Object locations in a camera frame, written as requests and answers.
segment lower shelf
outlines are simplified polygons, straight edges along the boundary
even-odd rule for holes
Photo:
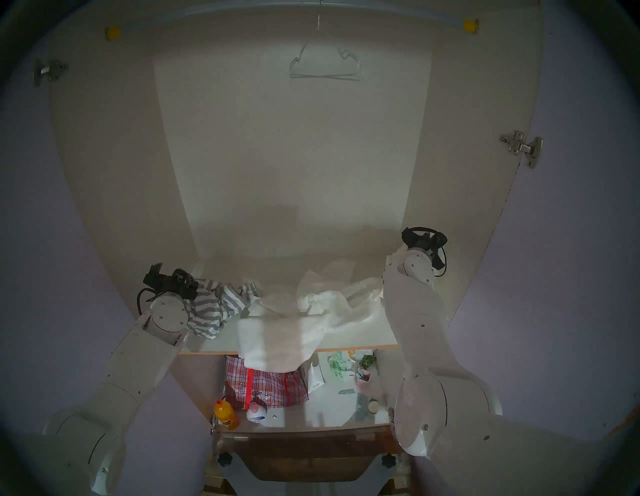
[[[266,433],[266,432],[304,432],[336,429],[369,428],[389,424],[388,408],[375,365],[372,365],[371,378],[366,389],[356,392],[355,378],[340,379],[329,368],[329,353],[318,353],[320,370],[325,384],[309,395],[309,400],[288,408],[271,408],[262,424],[255,424],[246,419],[246,412],[236,412],[240,425],[234,433]],[[352,390],[350,394],[340,391]],[[369,401],[378,402],[379,410],[369,412]],[[218,424],[216,430],[227,431]]]

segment purple wall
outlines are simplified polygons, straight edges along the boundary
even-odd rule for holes
[[[543,9],[542,156],[521,164],[449,337],[506,417],[597,439],[640,393],[640,106],[578,15]]]
[[[47,87],[31,80],[36,57],[48,57],[46,41],[0,100],[0,422],[23,432],[41,431],[50,414],[84,401],[133,324],[67,186]],[[199,494],[209,429],[167,376],[129,430],[116,494]]]

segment red checkered bag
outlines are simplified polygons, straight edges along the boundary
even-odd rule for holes
[[[281,408],[309,399],[300,371],[278,374],[247,369],[244,360],[227,355],[225,399],[234,410],[246,410],[255,401],[265,408]]]

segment black knob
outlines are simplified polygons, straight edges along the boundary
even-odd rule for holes
[[[231,465],[232,460],[233,460],[233,457],[231,457],[231,455],[226,451],[224,453],[221,453],[220,456],[218,456],[218,463],[220,464],[221,467],[228,467],[229,465]]]
[[[396,457],[390,453],[387,453],[382,457],[382,465],[387,468],[392,468],[396,466]]]

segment yellow bracket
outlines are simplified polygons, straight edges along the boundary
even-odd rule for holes
[[[462,27],[467,33],[471,33],[472,35],[475,35],[477,34],[478,28],[480,27],[480,19],[476,19],[476,20],[465,19],[465,23]]]
[[[104,28],[104,37],[110,42],[116,38],[120,38],[120,26],[114,26],[113,28]]]

